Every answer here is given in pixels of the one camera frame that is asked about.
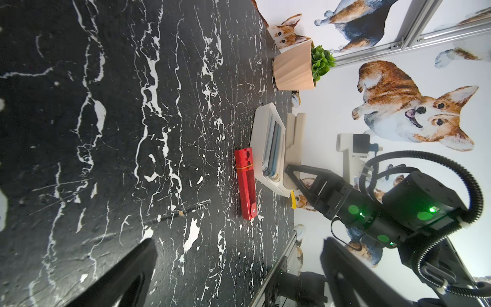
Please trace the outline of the grey plier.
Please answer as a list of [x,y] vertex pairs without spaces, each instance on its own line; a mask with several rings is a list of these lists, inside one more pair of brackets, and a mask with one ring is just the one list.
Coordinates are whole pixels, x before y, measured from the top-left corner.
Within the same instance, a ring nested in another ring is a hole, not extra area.
[[265,146],[264,146],[263,159],[262,159],[262,171],[263,172],[265,172],[269,166],[269,157],[271,154],[273,134],[274,134],[274,120],[273,120],[272,115],[269,115],[267,135],[266,135],[266,139],[265,139]]

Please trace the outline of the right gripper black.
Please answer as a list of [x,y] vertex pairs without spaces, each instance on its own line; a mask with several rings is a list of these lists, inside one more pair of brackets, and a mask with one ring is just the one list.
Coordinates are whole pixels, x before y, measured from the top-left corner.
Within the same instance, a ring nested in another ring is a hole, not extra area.
[[[313,166],[288,165],[285,173],[327,219],[340,218],[386,248],[406,240],[428,237],[467,211],[458,194],[420,171],[408,174],[378,203],[332,171]],[[308,187],[301,173],[315,176]]]

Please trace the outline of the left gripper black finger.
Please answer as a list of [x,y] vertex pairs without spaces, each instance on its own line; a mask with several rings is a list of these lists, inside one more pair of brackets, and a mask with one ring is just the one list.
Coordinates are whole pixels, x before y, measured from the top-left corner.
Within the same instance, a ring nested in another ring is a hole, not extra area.
[[143,240],[68,306],[144,306],[158,257],[153,239]]

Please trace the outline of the beige plier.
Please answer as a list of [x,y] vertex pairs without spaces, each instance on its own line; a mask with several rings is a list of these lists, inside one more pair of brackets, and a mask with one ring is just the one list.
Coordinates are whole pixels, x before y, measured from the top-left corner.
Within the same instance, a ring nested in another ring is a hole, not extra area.
[[287,114],[285,133],[285,160],[284,167],[288,165],[301,165],[303,153],[304,128],[306,114]]

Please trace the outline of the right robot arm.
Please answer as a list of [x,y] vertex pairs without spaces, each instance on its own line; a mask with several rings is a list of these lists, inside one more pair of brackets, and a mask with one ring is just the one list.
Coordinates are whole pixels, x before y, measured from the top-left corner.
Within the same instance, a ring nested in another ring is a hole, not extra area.
[[[467,188],[469,204],[417,168],[379,171],[381,161],[401,157],[426,159],[455,172]],[[266,304],[279,295],[300,306],[411,306],[355,257],[363,246],[370,253],[398,250],[401,263],[437,294],[436,299],[420,299],[418,306],[487,304],[490,285],[473,280],[449,239],[475,223],[484,207],[477,181],[463,166],[428,152],[387,153],[364,165],[357,188],[322,168],[289,165],[285,172],[319,213],[342,222],[358,237],[353,244],[337,237],[326,239],[320,257],[322,274],[293,275],[277,268],[263,291]]]

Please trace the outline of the teal plier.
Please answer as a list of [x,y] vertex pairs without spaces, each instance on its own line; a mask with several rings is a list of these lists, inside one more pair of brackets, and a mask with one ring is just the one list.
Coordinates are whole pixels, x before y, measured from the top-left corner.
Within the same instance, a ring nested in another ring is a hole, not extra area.
[[272,148],[269,159],[269,166],[267,168],[268,177],[273,177],[276,174],[276,166],[277,166],[277,156],[280,153],[280,144],[281,144],[281,126],[276,122],[274,125],[274,134],[272,138]]

